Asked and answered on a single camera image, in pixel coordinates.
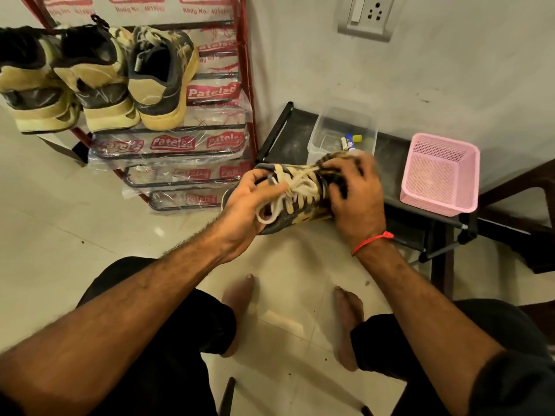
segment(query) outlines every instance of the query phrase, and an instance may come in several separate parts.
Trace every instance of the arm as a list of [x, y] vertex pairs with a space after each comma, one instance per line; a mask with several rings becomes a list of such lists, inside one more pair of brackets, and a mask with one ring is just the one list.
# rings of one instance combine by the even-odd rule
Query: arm
[[28, 415], [89, 413], [200, 281], [263, 229], [256, 208], [286, 189], [255, 186], [266, 175], [248, 172], [204, 231], [1, 355], [0, 390]]
[[[337, 228], [354, 250], [385, 231], [384, 195], [373, 158], [360, 155], [360, 174], [352, 160], [326, 164], [341, 169], [347, 199], [330, 186]], [[361, 248], [357, 258], [389, 302], [420, 365], [443, 404], [454, 416], [468, 414], [478, 374], [504, 348], [436, 290], [385, 239]]]

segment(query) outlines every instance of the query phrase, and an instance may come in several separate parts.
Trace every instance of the hand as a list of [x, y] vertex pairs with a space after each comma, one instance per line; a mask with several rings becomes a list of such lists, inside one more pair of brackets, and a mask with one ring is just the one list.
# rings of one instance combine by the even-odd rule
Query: hand
[[331, 209], [335, 214], [335, 224], [354, 250], [364, 240], [381, 235], [385, 231], [384, 192], [376, 171], [373, 156], [359, 153], [358, 171], [353, 158], [336, 158], [327, 161], [324, 167], [334, 167], [341, 171], [347, 182], [347, 199], [339, 187], [330, 184]]
[[256, 184], [270, 174], [264, 169], [253, 169], [241, 178], [229, 197], [225, 209], [212, 225], [224, 257], [220, 264], [230, 262], [246, 251], [254, 237], [266, 226], [256, 218], [256, 209], [278, 198], [288, 189], [286, 182], [269, 185], [268, 181]]

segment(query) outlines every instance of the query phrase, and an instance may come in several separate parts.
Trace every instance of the white tiled floor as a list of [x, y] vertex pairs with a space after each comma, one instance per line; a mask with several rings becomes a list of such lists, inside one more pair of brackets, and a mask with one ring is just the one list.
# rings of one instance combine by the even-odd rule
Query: white tiled floor
[[[35, 138], [0, 137], [12, 148], [0, 152], [0, 348], [72, 309], [114, 260], [160, 256], [216, 216], [154, 215], [140, 199], [124, 200], [111, 172], [80, 168]], [[390, 310], [332, 223], [257, 237], [200, 288], [219, 298], [230, 281], [249, 272], [259, 286], [239, 353], [231, 359], [205, 356], [216, 402], [234, 376], [233, 414], [357, 415], [364, 403], [377, 416], [389, 415], [404, 384], [379, 374], [349, 373], [332, 352], [334, 285], [359, 295], [366, 317]], [[531, 274], [510, 251], [484, 238], [457, 250], [456, 276], [457, 298], [523, 304], [555, 297], [555, 275]]]

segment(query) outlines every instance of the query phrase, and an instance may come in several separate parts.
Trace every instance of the forearm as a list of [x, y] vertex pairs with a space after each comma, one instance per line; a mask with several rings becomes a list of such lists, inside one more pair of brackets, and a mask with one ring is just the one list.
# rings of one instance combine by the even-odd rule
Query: forearm
[[210, 229], [0, 356], [0, 389], [26, 414], [87, 414], [217, 265]]
[[357, 257], [378, 284], [443, 404], [464, 416], [478, 373], [503, 347], [412, 269], [385, 240]]

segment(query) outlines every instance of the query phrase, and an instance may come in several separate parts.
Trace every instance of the red thread bracelet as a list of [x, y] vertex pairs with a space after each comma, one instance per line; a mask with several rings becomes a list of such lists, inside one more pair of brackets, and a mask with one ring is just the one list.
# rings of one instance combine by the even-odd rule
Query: red thread bracelet
[[368, 244], [370, 244], [371, 242], [376, 241], [376, 239], [380, 239], [380, 238], [392, 239], [392, 238], [395, 238], [395, 235], [393, 235], [391, 232], [385, 231], [385, 232], [382, 233], [381, 235], [375, 236], [375, 237], [373, 237], [373, 238], [368, 238], [367, 240], [361, 242], [360, 245], [359, 245], [357, 248], [355, 248], [355, 249], [353, 250], [353, 252], [351, 252], [351, 255], [355, 255], [355, 254], [359, 251], [359, 249], [361, 249], [362, 247], [364, 247], [364, 245], [368, 245]]

